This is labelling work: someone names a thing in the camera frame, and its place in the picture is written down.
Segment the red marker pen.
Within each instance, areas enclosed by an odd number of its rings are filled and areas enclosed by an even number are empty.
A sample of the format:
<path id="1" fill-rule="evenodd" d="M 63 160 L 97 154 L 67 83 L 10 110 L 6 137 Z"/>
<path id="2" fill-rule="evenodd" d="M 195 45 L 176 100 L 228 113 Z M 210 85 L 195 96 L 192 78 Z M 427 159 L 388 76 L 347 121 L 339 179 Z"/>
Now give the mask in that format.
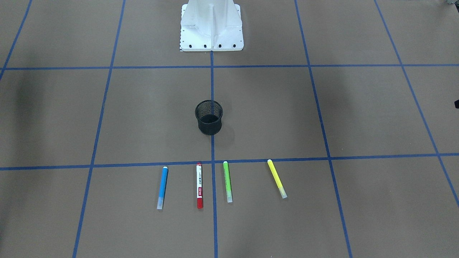
<path id="1" fill-rule="evenodd" d="M 203 208 L 202 164 L 196 164 L 197 209 Z"/>

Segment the green highlighter pen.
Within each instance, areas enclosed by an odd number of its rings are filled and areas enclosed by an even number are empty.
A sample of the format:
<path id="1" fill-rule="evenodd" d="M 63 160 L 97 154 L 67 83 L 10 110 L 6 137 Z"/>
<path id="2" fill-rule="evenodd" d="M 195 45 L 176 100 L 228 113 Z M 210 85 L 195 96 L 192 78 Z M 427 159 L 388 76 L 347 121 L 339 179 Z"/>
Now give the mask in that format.
<path id="1" fill-rule="evenodd" d="M 233 196 L 232 196 L 230 169 L 229 169 L 229 165 L 227 161 L 223 162 L 223 175 L 224 175 L 224 180 L 225 180 L 226 198 L 227 198 L 227 202 L 230 204 L 233 202 Z"/>

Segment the yellow highlighter pen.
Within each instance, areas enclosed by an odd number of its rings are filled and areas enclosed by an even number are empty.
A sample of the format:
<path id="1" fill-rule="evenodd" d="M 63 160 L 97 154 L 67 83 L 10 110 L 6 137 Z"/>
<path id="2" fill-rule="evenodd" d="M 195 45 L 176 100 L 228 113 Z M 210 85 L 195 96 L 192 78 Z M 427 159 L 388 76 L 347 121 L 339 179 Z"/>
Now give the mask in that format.
<path id="1" fill-rule="evenodd" d="M 285 191 L 285 188 L 283 187 L 283 184 L 282 184 L 282 182 L 280 180 L 280 177 L 278 175 L 278 172 L 276 170 L 276 167 L 275 167 L 273 161 L 271 159 L 269 159 L 269 160 L 267 160 L 267 164 L 269 166 L 269 169 L 270 169 L 270 171 L 272 173 L 272 176 L 274 178 L 274 181 L 276 183 L 276 186 L 277 186 L 277 188 L 278 188 L 278 190 L 280 192 L 280 195 L 281 195 L 282 199 L 287 198 L 288 197 L 287 193 Z"/>

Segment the blue marker pen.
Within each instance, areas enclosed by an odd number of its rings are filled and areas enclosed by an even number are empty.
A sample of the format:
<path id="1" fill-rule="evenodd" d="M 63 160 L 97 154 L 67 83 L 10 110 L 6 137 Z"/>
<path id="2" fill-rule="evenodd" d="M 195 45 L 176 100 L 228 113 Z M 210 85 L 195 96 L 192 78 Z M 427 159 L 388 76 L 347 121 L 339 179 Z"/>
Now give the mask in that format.
<path id="1" fill-rule="evenodd" d="M 159 186 L 159 192 L 158 192 L 158 200 L 157 200 L 157 206 L 156 206 L 157 210 L 162 210 L 164 207 L 168 171 L 169 169 L 167 166 L 164 166 L 162 168 L 162 174 L 161 174 L 161 180 L 160 180 L 160 186 Z"/>

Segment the black mesh pen cup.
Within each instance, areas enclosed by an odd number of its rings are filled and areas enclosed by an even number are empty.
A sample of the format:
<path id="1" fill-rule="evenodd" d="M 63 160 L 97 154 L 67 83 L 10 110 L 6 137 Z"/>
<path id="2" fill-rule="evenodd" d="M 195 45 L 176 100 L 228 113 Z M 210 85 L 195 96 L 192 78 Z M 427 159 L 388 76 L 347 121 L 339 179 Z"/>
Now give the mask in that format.
<path id="1" fill-rule="evenodd" d="M 222 127 L 223 107 L 216 101 L 205 100 L 195 107 L 198 129 L 202 134 L 212 136 Z"/>

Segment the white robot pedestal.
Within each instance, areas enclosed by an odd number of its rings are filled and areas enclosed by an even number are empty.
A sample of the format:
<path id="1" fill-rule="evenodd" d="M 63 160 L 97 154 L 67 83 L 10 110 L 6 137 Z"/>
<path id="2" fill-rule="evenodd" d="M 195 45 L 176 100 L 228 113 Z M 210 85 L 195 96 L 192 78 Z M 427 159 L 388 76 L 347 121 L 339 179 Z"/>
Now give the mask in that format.
<path id="1" fill-rule="evenodd" d="M 181 51 L 242 51 L 241 7 L 232 0 L 189 0 L 181 7 Z"/>

